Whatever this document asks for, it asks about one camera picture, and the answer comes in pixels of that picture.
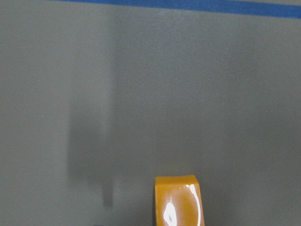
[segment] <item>gray surface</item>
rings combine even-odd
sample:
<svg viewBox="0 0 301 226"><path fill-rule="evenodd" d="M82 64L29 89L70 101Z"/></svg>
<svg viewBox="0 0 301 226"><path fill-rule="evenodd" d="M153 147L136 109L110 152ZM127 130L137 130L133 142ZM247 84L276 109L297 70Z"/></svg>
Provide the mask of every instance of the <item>gray surface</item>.
<svg viewBox="0 0 301 226"><path fill-rule="evenodd" d="M0 225L152 225L196 174L207 226L301 222L300 20L0 2Z"/></svg>

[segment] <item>blue line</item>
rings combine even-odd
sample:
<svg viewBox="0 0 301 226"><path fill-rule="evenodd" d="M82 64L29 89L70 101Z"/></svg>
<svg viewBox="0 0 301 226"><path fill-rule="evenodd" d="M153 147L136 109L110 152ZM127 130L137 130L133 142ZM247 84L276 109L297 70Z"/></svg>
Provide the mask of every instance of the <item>blue line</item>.
<svg viewBox="0 0 301 226"><path fill-rule="evenodd" d="M234 0L62 0L301 19L301 6Z"/></svg>

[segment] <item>blue tape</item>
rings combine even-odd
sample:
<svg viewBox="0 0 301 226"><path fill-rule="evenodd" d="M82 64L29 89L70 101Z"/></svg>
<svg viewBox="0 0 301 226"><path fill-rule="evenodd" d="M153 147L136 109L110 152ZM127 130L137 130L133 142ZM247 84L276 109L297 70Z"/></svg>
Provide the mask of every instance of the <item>blue tape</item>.
<svg viewBox="0 0 301 226"><path fill-rule="evenodd" d="M301 6L233 0L62 0L301 19Z"/></svg>

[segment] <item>orange block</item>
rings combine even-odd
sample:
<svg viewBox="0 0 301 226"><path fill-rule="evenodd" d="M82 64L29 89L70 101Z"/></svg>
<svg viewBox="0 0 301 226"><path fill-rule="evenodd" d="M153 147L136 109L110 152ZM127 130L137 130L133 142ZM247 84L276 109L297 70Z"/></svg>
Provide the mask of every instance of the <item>orange block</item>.
<svg viewBox="0 0 301 226"><path fill-rule="evenodd" d="M205 226L199 183L194 175L157 177L157 226Z"/></svg>

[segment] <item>block's front face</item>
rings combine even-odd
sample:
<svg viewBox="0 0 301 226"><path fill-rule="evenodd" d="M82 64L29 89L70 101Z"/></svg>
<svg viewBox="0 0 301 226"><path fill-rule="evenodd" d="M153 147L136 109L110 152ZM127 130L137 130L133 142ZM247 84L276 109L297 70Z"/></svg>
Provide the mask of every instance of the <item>block's front face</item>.
<svg viewBox="0 0 301 226"><path fill-rule="evenodd" d="M155 185L157 226L204 226L195 176L158 177Z"/></svg>

